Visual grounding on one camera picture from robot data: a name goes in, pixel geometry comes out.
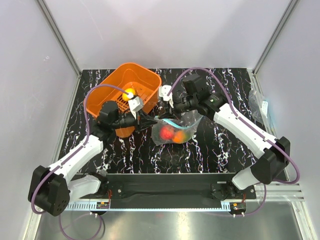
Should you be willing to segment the red strawberry toy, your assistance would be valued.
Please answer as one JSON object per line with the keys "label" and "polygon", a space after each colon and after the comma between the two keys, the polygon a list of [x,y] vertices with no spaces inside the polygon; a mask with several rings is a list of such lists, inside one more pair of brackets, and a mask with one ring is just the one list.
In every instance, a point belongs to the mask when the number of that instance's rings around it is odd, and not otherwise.
{"label": "red strawberry toy", "polygon": [[165,125],[161,128],[159,135],[163,140],[169,141],[174,137],[175,129],[170,125]]}

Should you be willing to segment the green orange mango toy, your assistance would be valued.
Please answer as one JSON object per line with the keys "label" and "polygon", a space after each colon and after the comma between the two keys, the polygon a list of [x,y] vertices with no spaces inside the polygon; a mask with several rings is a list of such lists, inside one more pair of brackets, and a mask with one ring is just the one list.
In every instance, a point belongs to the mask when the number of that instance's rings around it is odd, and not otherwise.
{"label": "green orange mango toy", "polygon": [[183,130],[179,130],[174,133],[172,141],[176,144],[182,144],[187,141],[187,138],[188,138],[188,136],[187,136],[186,132],[184,132]]}

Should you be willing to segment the clear zip top bag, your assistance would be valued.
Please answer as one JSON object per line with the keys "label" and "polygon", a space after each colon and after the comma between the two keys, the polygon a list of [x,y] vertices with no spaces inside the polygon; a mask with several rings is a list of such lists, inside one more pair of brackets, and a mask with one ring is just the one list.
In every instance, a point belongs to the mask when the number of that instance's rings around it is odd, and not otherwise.
{"label": "clear zip top bag", "polygon": [[153,125],[151,128],[151,139],[155,145],[163,144],[176,144],[171,140],[163,140],[160,137],[160,130],[164,126],[172,126],[174,128],[174,133],[177,131],[184,131],[187,134],[188,142],[193,135],[197,132],[200,121],[203,116],[199,114],[196,110],[189,111],[181,114],[179,119],[158,119],[158,116],[155,117],[157,124]]}

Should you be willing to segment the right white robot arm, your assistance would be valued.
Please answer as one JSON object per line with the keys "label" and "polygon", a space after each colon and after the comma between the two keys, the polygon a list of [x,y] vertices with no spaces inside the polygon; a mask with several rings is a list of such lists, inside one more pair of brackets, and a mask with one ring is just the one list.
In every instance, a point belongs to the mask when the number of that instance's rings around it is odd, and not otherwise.
{"label": "right white robot arm", "polygon": [[165,103],[163,118],[178,117],[196,110],[202,116],[229,130],[253,153],[257,161],[234,175],[227,185],[228,195],[239,198],[251,185],[265,185],[274,181],[289,164],[290,141],[263,131],[237,111],[225,96],[207,90],[174,100],[166,85],[158,90],[158,98]]}

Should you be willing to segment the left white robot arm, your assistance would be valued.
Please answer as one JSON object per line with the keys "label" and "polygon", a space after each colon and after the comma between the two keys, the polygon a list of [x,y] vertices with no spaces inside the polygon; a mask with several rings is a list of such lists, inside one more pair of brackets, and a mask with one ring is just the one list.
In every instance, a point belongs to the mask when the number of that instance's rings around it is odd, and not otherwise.
{"label": "left white robot arm", "polygon": [[93,194],[103,198],[108,193],[108,186],[98,174],[73,180],[75,174],[94,156],[101,153],[105,145],[116,137],[116,130],[135,127],[147,128],[156,121],[143,111],[144,103],[138,96],[128,101],[129,112],[119,113],[115,101],[102,104],[92,128],[86,137],[70,152],[48,167],[38,166],[32,173],[28,192],[28,201],[36,214],[44,212],[56,217],[69,204],[71,198]]}

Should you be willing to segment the orange plastic basket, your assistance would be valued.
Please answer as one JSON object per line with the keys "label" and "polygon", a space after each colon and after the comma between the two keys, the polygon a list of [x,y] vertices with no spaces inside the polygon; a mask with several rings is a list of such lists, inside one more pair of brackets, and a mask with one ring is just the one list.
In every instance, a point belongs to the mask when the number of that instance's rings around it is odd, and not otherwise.
{"label": "orange plastic basket", "polygon": [[[137,131],[134,127],[114,129],[114,121],[118,114],[131,112],[122,94],[126,89],[133,88],[135,95],[139,96],[144,104],[139,111],[150,115],[158,103],[158,88],[161,85],[161,77],[145,67],[136,63],[124,63],[119,66],[99,85],[92,88],[84,99],[85,115],[94,118],[90,134],[100,140],[116,136],[129,137],[132,132]],[[135,118],[137,112],[131,112]]]}

